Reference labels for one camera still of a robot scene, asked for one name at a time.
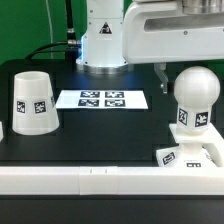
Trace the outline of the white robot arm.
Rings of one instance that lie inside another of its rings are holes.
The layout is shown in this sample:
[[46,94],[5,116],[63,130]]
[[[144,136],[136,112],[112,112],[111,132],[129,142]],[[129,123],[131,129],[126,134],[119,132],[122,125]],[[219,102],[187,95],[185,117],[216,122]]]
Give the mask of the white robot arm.
[[80,70],[114,74],[152,63],[169,91],[169,62],[224,59],[224,0],[86,0]]

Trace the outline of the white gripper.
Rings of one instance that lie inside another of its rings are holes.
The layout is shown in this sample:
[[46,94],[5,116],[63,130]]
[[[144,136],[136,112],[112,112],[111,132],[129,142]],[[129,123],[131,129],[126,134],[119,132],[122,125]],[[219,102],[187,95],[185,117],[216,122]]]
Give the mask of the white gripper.
[[224,0],[133,0],[122,47],[129,63],[155,63],[167,94],[165,63],[224,58]]

